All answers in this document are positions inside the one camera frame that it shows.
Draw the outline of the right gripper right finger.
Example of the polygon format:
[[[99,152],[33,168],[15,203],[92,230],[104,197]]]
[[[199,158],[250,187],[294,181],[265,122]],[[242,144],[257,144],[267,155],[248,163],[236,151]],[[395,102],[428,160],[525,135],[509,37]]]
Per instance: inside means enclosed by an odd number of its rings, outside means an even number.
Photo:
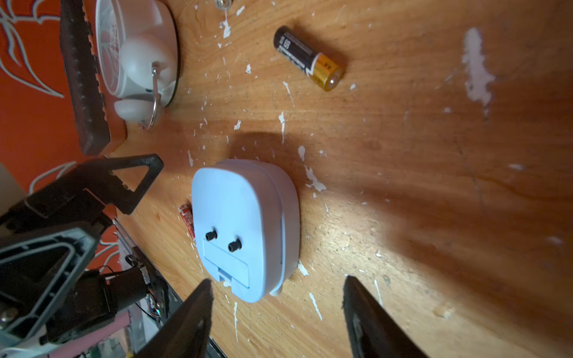
[[[343,310],[354,357],[427,357],[354,276],[344,283]]]

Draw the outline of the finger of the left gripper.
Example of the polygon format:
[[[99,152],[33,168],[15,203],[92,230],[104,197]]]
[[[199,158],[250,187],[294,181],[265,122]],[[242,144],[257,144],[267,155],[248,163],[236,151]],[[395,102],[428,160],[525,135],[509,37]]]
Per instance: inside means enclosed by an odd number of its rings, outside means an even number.
[[[135,189],[129,189],[115,171],[146,167],[147,172]],[[84,162],[67,173],[71,185],[90,191],[103,204],[112,204],[129,215],[146,195],[164,168],[156,154],[123,158],[99,158]]]
[[[1,345],[29,340],[64,304],[92,260],[101,234],[86,222],[1,238]]]

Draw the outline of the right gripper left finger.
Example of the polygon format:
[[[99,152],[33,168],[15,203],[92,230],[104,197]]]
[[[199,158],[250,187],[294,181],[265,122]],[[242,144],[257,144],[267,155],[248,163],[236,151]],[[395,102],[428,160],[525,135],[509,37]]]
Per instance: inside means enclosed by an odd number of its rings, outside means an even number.
[[[205,279],[136,357],[204,357],[213,310],[211,280]]]

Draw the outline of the light blue square alarm clock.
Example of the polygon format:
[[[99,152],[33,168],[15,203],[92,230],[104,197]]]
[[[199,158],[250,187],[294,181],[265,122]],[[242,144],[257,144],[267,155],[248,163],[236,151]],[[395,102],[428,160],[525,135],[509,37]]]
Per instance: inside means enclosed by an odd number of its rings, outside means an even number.
[[[301,249],[291,177],[271,163],[220,161],[194,174],[191,204],[198,255],[213,279],[247,303],[279,295]]]

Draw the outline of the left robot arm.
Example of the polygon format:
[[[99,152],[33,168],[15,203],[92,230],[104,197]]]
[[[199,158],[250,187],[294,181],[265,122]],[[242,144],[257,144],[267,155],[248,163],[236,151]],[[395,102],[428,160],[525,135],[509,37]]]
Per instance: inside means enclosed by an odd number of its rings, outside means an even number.
[[[109,205],[132,213],[164,167],[157,155],[87,161],[1,216],[1,355],[41,357],[150,297],[169,314],[167,282],[140,252],[128,268],[90,269]]]

